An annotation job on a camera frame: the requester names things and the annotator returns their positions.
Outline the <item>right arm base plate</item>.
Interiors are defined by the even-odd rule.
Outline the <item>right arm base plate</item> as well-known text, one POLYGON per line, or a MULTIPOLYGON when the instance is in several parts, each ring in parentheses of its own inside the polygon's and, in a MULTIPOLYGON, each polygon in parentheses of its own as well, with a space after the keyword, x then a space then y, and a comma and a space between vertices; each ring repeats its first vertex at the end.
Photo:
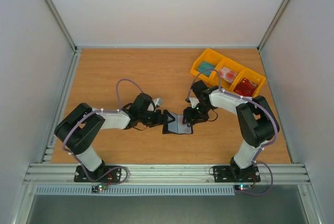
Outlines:
POLYGON ((239 169, 233 166, 214 166, 212 168, 216 183, 250 183, 261 181, 258 168, 254 166, 246 169, 239 169))

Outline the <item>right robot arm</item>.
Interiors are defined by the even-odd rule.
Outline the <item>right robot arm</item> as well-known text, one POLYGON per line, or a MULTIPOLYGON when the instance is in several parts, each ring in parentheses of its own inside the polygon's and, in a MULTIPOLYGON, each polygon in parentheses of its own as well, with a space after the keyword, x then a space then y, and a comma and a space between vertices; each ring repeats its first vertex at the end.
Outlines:
POLYGON ((237 116, 243 138, 238 152, 230 160, 227 175, 233 182, 248 176, 256 158, 265 146, 278 137, 279 124, 263 96, 245 97, 228 92, 219 86, 209 88, 203 81, 190 87, 195 98, 188 97, 190 106, 183 112, 182 123, 191 127, 209 120, 208 112, 217 108, 237 116))

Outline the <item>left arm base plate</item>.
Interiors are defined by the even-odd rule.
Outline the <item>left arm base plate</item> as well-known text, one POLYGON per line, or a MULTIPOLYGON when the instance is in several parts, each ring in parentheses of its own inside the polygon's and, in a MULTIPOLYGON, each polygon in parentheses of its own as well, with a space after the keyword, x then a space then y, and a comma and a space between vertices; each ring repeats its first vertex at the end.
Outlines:
POLYGON ((74 182, 77 183, 118 183, 120 182, 120 177, 122 175, 122 169, 117 166, 102 166, 97 168, 94 172, 89 171, 86 168, 86 172, 82 168, 82 166, 77 166, 74 182))

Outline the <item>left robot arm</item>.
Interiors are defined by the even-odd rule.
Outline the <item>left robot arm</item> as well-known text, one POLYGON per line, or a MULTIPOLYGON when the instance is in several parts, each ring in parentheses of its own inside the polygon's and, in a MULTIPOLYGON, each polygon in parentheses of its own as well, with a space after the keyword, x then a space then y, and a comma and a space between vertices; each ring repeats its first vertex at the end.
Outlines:
POLYGON ((91 182, 113 182, 112 172, 97 154, 92 142, 102 129, 131 129, 139 123, 155 127, 175 122, 175 117, 167 110, 159 110, 162 99, 153 100, 148 94, 140 93, 134 102, 115 111, 95 109, 86 103, 79 104, 55 128, 55 136, 62 141, 64 151, 72 155, 81 166, 83 176, 91 182))

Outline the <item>black card holder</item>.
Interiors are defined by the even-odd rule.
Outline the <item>black card holder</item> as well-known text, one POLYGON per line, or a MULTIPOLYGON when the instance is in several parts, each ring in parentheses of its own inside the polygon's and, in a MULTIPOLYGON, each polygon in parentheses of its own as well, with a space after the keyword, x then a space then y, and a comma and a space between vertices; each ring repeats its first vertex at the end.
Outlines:
POLYGON ((183 123, 183 115, 167 113, 165 115, 162 134, 190 135, 193 127, 183 123))

